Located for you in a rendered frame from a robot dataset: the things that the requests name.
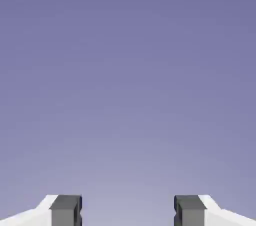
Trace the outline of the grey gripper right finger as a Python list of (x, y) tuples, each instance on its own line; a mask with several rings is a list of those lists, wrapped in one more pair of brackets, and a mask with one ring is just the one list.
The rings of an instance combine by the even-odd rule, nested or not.
[(222, 209), (208, 194), (175, 195), (173, 226), (256, 226), (256, 220)]

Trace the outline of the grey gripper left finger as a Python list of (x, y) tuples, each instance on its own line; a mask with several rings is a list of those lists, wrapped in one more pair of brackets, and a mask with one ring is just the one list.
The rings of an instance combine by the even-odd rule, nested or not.
[(33, 209), (0, 220), (0, 226), (83, 226), (81, 195), (48, 194)]

